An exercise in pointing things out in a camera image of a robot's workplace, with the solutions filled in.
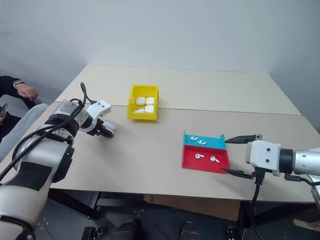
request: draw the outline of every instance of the gray pants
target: gray pants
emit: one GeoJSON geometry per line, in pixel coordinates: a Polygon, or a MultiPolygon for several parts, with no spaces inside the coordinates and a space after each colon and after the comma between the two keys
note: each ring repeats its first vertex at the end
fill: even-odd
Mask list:
{"type": "Polygon", "coordinates": [[[47,104],[42,103],[31,108],[15,125],[11,132],[2,139],[0,143],[0,163],[48,107],[47,104]]]}

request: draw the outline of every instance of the beige table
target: beige table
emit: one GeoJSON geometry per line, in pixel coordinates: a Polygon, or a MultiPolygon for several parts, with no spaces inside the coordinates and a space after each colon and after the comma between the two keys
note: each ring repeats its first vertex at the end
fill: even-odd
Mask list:
{"type": "MultiPolygon", "coordinates": [[[[261,133],[264,140],[291,149],[308,150],[320,145],[319,134],[268,74],[167,69],[162,72],[161,69],[95,65],[88,65],[28,132],[44,123],[59,101],[80,97],[81,81],[85,82],[89,97],[113,104],[111,114],[102,119],[115,124],[117,132],[112,139],[78,132],[69,172],[64,180],[52,184],[53,188],[251,200],[255,187],[251,180],[181,167],[184,130],[200,136],[225,134],[226,139],[261,133]],[[230,86],[237,81],[237,87],[230,86]],[[220,82],[221,89],[215,87],[216,82],[220,82]],[[159,85],[163,108],[159,109],[156,122],[127,119],[127,107],[122,105],[126,104],[131,84],[140,83],[159,85]],[[199,92],[196,96],[200,102],[184,96],[195,90],[199,92]],[[218,90],[224,94],[217,97],[214,93],[218,90]],[[234,101],[224,96],[233,96],[234,101]],[[192,110],[186,109],[189,104],[192,110]]],[[[227,150],[231,168],[252,172],[252,166],[245,163],[246,145],[229,144],[227,150]]],[[[7,157],[0,169],[9,161],[7,157]]],[[[6,179],[13,174],[12,170],[6,179]]],[[[313,198],[306,184],[267,174],[258,200],[312,202],[313,198]]]]}

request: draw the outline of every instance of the airpod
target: airpod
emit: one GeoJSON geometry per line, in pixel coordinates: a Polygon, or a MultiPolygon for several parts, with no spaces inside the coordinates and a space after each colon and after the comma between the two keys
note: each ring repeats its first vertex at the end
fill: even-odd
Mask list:
{"type": "Polygon", "coordinates": [[[194,136],[191,136],[191,137],[190,137],[190,140],[191,140],[191,141],[195,141],[195,140],[197,140],[197,139],[198,139],[198,137],[194,137],[194,136]]]}
{"type": "Polygon", "coordinates": [[[211,157],[210,157],[210,161],[211,161],[211,162],[217,162],[217,163],[220,163],[220,161],[219,161],[218,159],[216,159],[216,157],[215,157],[215,156],[211,156],[211,157]]]}
{"type": "Polygon", "coordinates": [[[205,144],[207,144],[207,142],[206,142],[206,141],[199,140],[199,141],[198,141],[198,144],[199,144],[199,145],[205,145],[205,144]]]}
{"type": "Polygon", "coordinates": [[[204,155],[201,155],[201,154],[199,154],[199,153],[196,153],[195,154],[195,158],[196,159],[200,159],[200,158],[204,158],[205,156],[204,155]]]}

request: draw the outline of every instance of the white wall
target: white wall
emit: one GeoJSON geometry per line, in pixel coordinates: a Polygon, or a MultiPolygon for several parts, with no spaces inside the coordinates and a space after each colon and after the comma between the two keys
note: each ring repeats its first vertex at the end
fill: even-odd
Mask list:
{"type": "Polygon", "coordinates": [[[0,73],[49,103],[88,63],[269,72],[320,129],[319,23],[318,0],[0,0],[0,73]]]}

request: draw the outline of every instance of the yellow plastic box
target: yellow plastic box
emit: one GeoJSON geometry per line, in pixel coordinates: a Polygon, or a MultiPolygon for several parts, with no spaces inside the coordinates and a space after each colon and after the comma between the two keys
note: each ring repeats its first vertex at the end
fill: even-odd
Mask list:
{"type": "Polygon", "coordinates": [[[157,85],[132,85],[130,97],[128,100],[128,119],[135,120],[157,120],[159,90],[157,85]],[[145,108],[145,106],[136,105],[137,97],[154,98],[153,113],[138,113],[135,110],[145,108]]]}

